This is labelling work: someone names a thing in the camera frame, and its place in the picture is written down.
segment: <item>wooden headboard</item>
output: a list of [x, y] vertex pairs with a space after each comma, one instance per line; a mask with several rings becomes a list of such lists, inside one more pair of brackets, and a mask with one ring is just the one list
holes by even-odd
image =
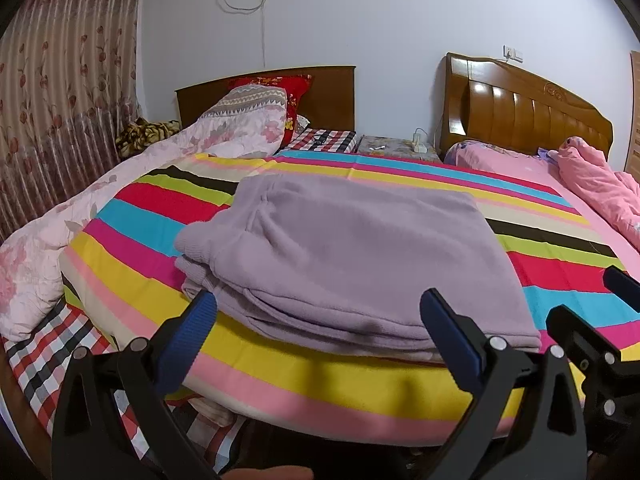
[[579, 136], [609, 155], [613, 129], [584, 99], [540, 76], [488, 57], [447, 54], [440, 149], [477, 139], [535, 154]]
[[[309, 90], [300, 99], [298, 113], [309, 119], [313, 128], [354, 130], [354, 70], [354, 66], [306, 66], [242, 76], [311, 74], [314, 79]], [[222, 99], [229, 92], [229, 83], [238, 77], [240, 76], [225, 77], [176, 90], [182, 127], [193, 124]]]

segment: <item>pink quilt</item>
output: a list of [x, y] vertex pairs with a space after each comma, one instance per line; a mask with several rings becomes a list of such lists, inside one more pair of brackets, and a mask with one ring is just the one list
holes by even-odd
[[600, 234], [603, 243], [613, 249], [628, 273], [636, 280], [640, 280], [640, 253], [638, 250], [626, 241], [616, 228], [612, 228], [602, 216], [592, 209], [586, 200], [566, 186], [557, 167], [541, 160], [538, 156], [524, 155], [496, 148], [484, 142], [473, 141], [460, 142], [453, 146], [447, 153], [445, 161], [461, 168], [512, 176], [555, 189], [589, 221]]
[[604, 153], [581, 137], [558, 148], [558, 168], [565, 186], [640, 250], [640, 186], [633, 177], [613, 171]]

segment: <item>curtain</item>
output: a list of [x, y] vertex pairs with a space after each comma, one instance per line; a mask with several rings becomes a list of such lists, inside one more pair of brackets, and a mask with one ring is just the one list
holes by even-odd
[[0, 240], [113, 168], [138, 0], [25, 0], [0, 39]]

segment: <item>plaid sheet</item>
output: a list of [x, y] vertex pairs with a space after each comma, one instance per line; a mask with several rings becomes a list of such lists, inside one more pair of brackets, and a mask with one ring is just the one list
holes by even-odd
[[[71, 352], [79, 345], [90, 348], [94, 354], [115, 351], [82, 310], [63, 300], [36, 327], [31, 338], [19, 343], [3, 338], [2, 342], [20, 388], [49, 435], [53, 431], [60, 386]], [[126, 394], [119, 391], [114, 397], [138, 457], [152, 465], [155, 460]], [[178, 426], [207, 462], [216, 471], [227, 466], [233, 440], [246, 419], [234, 416], [229, 426], [220, 428], [197, 412], [187, 398], [167, 404]]]
[[308, 128], [293, 139], [285, 150], [351, 153], [356, 147], [356, 132]]

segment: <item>striped bedsheet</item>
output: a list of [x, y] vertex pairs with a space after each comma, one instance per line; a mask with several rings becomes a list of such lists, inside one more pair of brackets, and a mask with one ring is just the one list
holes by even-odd
[[[360, 155], [286, 152], [231, 160], [199, 154], [151, 171], [119, 192], [64, 251], [67, 301], [120, 346], [151, 336], [187, 305], [184, 276], [174, 267], [176, 233], [229, 207], [243, 177], [284, 171], [471, 193], [516, 269], [543, 348], [550, 343], [546, 314], [564, 303], [623, 348], [624, 358], [639, 356], [640, 316], [602, 285], [603, 269], [622, 264], [553, 189]], [[573, 371], [580, 383], [581, 373]], [[446, 368], [300, 348], [263, 338], [224, 314], [185, 384], [242, 415], [293, 430], [406, 446], [441, 444], [470, 400]], [[502, 430], [512, 423], [520, 394], [512, 393]]]

